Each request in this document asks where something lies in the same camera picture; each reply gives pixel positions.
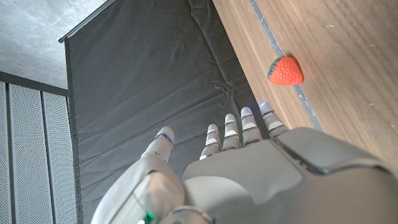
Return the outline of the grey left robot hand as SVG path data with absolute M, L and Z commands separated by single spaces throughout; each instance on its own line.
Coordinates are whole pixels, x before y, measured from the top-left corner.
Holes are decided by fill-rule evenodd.
M 174 132 L 162 128 L 106 192 L 93 223 L 396 223 L 397 171 L 311 128 L 289 129 L 268 103 L 261 136 L 250 108 L 208 127 L 182 177 L 168 166 Z

